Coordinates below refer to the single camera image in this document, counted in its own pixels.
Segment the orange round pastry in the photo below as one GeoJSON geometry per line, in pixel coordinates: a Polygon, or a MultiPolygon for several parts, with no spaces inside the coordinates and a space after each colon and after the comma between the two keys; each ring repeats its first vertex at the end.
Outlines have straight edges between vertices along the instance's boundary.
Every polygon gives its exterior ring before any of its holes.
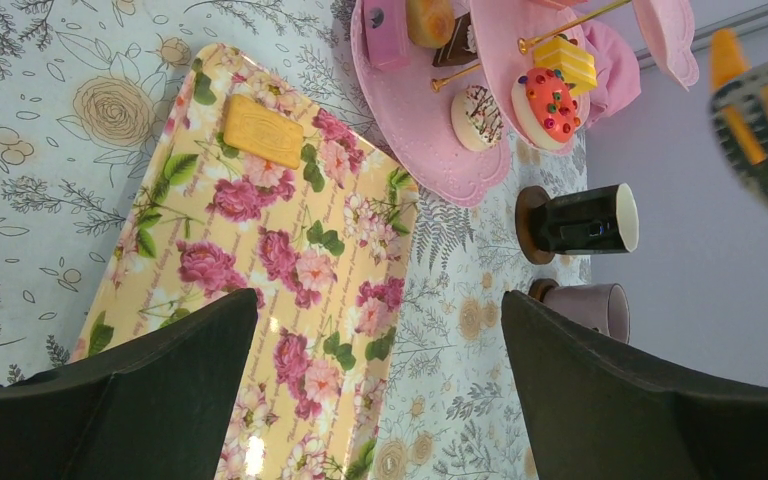
{"type": "Polygon", "coordinates": [[[424,48],[443,47],[455,29],[450,0],[406,0],[407,32],[410,41],[424,48]]]}

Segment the yellow roll cake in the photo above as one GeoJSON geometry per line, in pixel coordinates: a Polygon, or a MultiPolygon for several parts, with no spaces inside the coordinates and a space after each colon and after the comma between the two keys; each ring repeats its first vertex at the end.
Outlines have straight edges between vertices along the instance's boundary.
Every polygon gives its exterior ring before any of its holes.
{"type": "Polygon", "coordinates": [[[534,65],[559,70],[572,96],[583,95],[598,86],[595,58],[575,38],[558,34],[533,51],[534,65]]]}

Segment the red donut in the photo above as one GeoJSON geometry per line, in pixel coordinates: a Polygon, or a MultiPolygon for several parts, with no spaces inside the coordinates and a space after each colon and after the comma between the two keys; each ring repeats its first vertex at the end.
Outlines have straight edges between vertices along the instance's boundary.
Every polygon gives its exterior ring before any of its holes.
{"type": "Polygon", "coordinates": [[[582,125],[579,103],[560,69],[534,67],[519,75],[511,89],[519,127],[537,147],[556,151],[582,125]]]}

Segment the floral dessert tray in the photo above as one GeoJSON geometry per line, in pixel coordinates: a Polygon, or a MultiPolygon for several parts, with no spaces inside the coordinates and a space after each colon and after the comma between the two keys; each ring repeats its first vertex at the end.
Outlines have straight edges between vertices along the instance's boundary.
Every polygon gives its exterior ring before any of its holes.
{"type": "Polygon", "coordinates": [[[418,188],[395,160],[239,49],[194,58],[74,348],[81,360],[236,288],[259,326],[219,479],[367,479],[418,188]],[[232,95],[304,128],[289,169],[226,145],[232,95]]]}

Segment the purple mug black handle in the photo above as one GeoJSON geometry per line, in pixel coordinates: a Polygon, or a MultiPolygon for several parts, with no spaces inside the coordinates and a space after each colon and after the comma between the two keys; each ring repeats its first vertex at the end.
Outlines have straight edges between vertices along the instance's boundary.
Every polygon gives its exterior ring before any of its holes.
{"type": "Polygon", "coordinates": [[[629,343],[629,304],[619,284],[552,287],[542,303],[588,329],[629,343]]]}

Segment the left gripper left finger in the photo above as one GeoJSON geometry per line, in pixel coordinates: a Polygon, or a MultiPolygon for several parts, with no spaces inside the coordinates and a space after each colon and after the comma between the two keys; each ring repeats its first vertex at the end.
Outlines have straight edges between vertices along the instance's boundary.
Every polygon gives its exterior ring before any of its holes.
{"type": "Polygon", "coordinates": [[[210,479],[258,320],[251,289],[0,385],[0,479],[210,479]]]}

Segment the black mug white inside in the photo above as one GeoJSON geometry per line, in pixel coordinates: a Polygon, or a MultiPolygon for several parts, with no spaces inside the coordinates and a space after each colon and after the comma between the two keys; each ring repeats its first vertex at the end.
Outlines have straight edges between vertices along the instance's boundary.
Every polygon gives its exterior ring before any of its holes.
{"type": "Polygon", "coordinates": [[[631,253],[640,235],[637,204],[626,183],[566,194],[537,207],[529,231],[541,250],[552,253],[631,253]]]}

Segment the chocolate cake piece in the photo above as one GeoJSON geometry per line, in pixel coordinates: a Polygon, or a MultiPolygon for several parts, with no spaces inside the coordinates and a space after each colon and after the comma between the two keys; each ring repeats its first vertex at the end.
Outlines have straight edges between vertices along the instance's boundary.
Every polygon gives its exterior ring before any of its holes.
{"type": "Polygon", "coordinates": [[[474,27],[469,12],[456,19],[451,39],[435,52],[432,65],[437,68],[470,64],[478,59],[474,27]]]}

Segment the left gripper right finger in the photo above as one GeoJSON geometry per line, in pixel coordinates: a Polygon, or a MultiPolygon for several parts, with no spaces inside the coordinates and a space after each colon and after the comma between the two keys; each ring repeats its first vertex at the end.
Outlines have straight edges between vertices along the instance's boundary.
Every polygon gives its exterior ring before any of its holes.
{"type": "Polygon", "coordinates": [[[768,479],[768,388],[660,359],[509,291],[501,327],[543,479],[768,479]]]}

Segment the orange tart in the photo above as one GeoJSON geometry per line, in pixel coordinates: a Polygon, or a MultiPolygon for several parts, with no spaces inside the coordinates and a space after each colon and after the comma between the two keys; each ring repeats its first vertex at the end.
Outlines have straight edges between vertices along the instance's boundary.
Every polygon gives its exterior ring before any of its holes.
{"type": "Polygon", "coordinates": [[[716,132],[729,156],[750,165],[768,159],[768,84],[745,92],[741,76],[750,64],[736,32],[716,31],[711,38],[711,89],[719,115],[716,132]]]}

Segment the tan biscuit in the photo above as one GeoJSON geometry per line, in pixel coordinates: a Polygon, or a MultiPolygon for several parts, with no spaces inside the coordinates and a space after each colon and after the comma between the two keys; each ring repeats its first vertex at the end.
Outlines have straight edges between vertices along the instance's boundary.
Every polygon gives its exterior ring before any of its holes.
{"type": "Polygon", "coordinates": [[[223,131],[226,145],[295,170],[300,166],[303,140],[302,125],[250,97],[231,96],[223,131]]]}

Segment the pink wafer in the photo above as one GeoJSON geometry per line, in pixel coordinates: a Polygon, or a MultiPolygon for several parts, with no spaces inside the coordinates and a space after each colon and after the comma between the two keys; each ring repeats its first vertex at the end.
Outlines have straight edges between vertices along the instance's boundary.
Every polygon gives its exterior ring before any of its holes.
{"type": "Polygon", "coordinates": [[[395,71],[410,64],[404,0],[366,0],[362,20],[370,64],[395,71]]]}

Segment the brown wooden saucer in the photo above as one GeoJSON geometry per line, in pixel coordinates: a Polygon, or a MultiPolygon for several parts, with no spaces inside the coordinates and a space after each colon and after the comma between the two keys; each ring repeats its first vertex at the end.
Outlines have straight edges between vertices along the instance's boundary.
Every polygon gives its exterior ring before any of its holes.
{"type": "Polygon", "coordinates": [[[551,278],[540,278],[535,280],[528,290],[528,295],[533,299],[543,302],[547,293],[558,288],[559,283],[551,278]]]}
{"type": "Polygon", "coordinates": [[[529,231],[530,214],[550,199],[546,190],[541,186],[528,186],[518,194],[515,206],[514,223],[519,246],[529,262],[534,265],[549,264],[555,254],[541,250],[529,231]]]}

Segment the chocolate drizzle donut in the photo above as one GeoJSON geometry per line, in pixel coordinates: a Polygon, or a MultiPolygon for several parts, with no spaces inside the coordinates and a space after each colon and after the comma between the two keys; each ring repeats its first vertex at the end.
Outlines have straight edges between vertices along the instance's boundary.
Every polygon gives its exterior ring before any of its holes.
{"type": "Polygon", "coordinates": [[[453,98],[450,120],[461,145],[472,152],[496,146],[504,132],[500,109],[487,87],[469,85],[453,98]]]}

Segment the pink three-tier cake stand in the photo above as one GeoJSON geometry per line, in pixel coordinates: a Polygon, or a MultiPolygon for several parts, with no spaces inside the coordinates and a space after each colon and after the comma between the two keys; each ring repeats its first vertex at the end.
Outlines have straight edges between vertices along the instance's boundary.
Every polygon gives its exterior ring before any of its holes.
{"type": "Polygon", "coordinates": [[[585,22],[623,7],[614,1],[589,14],[570,8],[554,10],[532,1],[471,1],[478,60],[459,70],[437,69],[433,52],[409,41],[410,64],[381,71],[370,64],[362,20],[362,3],[351,16],[351,50],[362,92],[397,160],[425,188],[463,207],[477,205],[489,188],[499,184],[510,167],[505,141],[483,152],[472,152],[458,141],[450,105],[469,85],[483,85],[495,99],[504,132],[531,141],[519,127],[511,101],[516,76],[530,69],[533,51],[544,41],[565,34],[584,40],[585,22]]]}

